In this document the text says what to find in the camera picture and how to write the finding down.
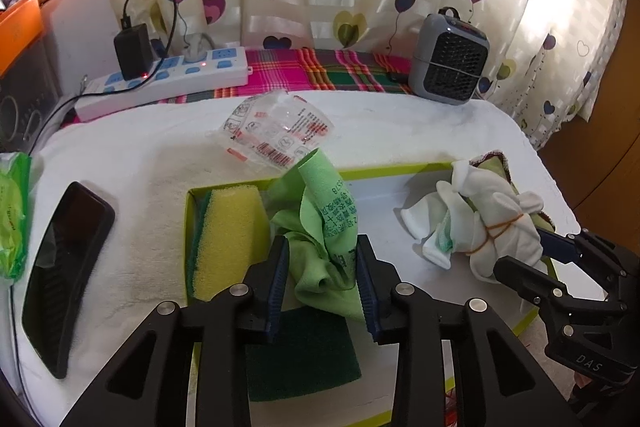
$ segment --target plastic bag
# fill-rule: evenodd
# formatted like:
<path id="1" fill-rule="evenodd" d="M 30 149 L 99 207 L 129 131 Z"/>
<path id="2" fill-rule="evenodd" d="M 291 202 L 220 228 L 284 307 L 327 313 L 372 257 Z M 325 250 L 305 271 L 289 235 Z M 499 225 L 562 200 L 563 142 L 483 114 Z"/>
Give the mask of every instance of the plastic bag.
<path id="1" fill-rule="evenodd" d="M 334 125 L 298 95 L 276 89 L 244 100 L 226 119 L 223 145 L 239 160 L 286 171 L 302 160 Z"/>
<path id="2" fill-rule="evenodd" d="M 0 278 L 18 280 L 24 270 L 31 158 L 0 154 Z"/>

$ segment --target white power strip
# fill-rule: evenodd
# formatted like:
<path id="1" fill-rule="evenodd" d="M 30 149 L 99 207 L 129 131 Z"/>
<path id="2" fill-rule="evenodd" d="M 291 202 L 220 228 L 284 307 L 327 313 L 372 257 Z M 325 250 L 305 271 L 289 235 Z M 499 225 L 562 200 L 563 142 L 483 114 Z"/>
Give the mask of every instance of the white power strip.
<path id="1" fill-rule="evenodd" d="M 92 80 L 84 90 L 85 93 L 113 94 L 80 98 L 76 102 L 76 113 L 81 121 L 88 121 L 165 98 L 220 87 L 245 86 L 251 73 L 244 48 L 213 50 L 207 53 L 206 58 L 197 62 L 185 61 L 183 56 L 170 57 L 164 60 L 155 78 L 140 89 L 117 94 L 118 91 L 137 86 L 145 80 L 144 76 L 124 80 L 120 71 Z"/>

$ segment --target plaid cloth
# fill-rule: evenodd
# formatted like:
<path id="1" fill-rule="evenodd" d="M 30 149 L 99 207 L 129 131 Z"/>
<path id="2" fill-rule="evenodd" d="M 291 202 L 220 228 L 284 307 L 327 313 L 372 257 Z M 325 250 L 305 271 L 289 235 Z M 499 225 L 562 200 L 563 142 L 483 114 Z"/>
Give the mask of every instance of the plaid cloth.
<path id="1" fill-rule="evenodd" d="M 355 90 L 411 92 L 404 84 L 395 84 L 387 71 L 408 73 L 407 58 L 348 50 L 247 50 L 246 58 L 254 72 L 246 86 L 225 87 L 169 98 L 155 103 L 186 103 L 208 98 L 251 96 L 272 89 Z"/>

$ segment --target black cable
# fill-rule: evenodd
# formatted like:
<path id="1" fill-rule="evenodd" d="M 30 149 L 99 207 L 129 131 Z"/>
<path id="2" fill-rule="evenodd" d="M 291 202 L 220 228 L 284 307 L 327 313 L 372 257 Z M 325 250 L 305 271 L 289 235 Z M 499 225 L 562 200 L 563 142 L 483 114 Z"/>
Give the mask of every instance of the black cable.
<path id="1" fill-rule="evenodd" d="M 20 381 L 20 387 L 22 388 L 22 393 L 24 394 L 24 400 L 29 407 L 29 411 L 31 412 L 31 416 L 33 416 L 34 420 L 38 425 L 42 425 L 42 422 L 36 415 L 35 409 L 33 405 L 31 405 L 31 401 L 29 400 L 29 394 L 27 393 L 27 388 L 24 386 L 24 380 L 22 379 L 22 370 L 20 368 L 20 354 L 18 353 L 18 330 L 15 325 L 15 299 L 14 299 L 14 285 L 9 286 L 9 302 L 11 306 L 11 327 L 14 331 L 14 351 L 15 351 L 15 366 L 18 372 L 18 381 Z"/>
<path id="2" fill-rule="evenodd" d="M 177 19 L 178 19 L 178 1 L 177 0 L 172 0 L 172 2 L 174 3 L 174 22 L 171 25 L 171 31 L 169 32 L 169 39 L 167 41 L 166 44 L 166 50 L 167 52 L 169 51 L 169 48 L 171 47 L 171 42 L 174 39 L 174 32 L 175 32 L 175 25 L 177 23 Z M 127 28 L 131 28 L 131 19 L 130 17 L 127 15 L 127 4 L 129 3 L 129 0 L 124 1 L 124 6 L 122 7 L 122 29 L 127 29 Z M 155 69 L 151 72 L 151 74 L 146 77 L 145 80 L 143 80 L 142 82 L 140 82 L 137 86 L 133 86 L 133 87 L 127 87 L 126 89 L 121 89 L 118 91 L 111 91 L 111 92 L 88 92 L 88 93 L 82 93 L 82 94 L 76 94 L 75 96 L 72 96 L 70 99 L 66 100 L 66 102 L 63 102 L 60 107 L 57 107 L 48 117 L 47 120 L 44 121 L 44 124 L 42 125 L 42 127 L 40 128 L 40 130 L 38 131 L 38 133 L 36 134 L 35 140 L 33 141 L 33 144 L 31 145 L 31 148 L 29 149 L 29 156 L 31 156 L 31 154 L 33 153 L 33 150 L 36 147 L 36 144 L 38 143 L 38 139 L 40 138 L 40 135 L 42 134 L 42 131 L 44 131 L 44 128 L 47 126 L 47 123 L 49 123 L 51 121 L 51 119 L 56 115 L 56 113 L 58 113 L 63 107 L 66 107 L 70 102 L 75 102 L 77 100 L 80 100 L 81 98 L 85 98 L 86 96 L 110 96 L 112 94 L 121 94 L 123 92 L 129 92 L 129 91 L 133 91 L 134 89 L 140 89 L 140 87 L 144 86 L 146 83 L 148 83 L 153 76 L 158 73 L 158 70 L 162 67 L 162 63 L 164 62 L 164 59 L 166 57 L 159 57 L 160 61 L 158 62 L 157 66 L 155 67 Z"/>
<path id="3" fill-rule="evenodd" d="M 182 24 L 184 24 L 184 35 L 182 36 L 182 40 L 184 41 L 184 47 L 188 48 L 189 45 L 187 44 L 187 31 L 189 29 L 189 27 L 187 26 L 187 21 L 184 20 L 184 17 L 182 16 L 182 14 L 180 13 L 180 10 L 178 10 L 178 17 L 180 17 L 180 20 L 182 21 Z"/>

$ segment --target black phone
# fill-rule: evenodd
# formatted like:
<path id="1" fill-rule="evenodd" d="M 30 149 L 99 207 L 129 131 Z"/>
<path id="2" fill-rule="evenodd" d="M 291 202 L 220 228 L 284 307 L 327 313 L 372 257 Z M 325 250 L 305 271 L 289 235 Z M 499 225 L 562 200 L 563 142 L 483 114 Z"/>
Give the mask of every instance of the black phone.
<path id="1" fill-rule="evenodd" d="M 66 377 L 80 301 L 114 219 L 108 203 L 73 182 L 38 248 L 24 298 L 22 327 L 56 378 Z"/>

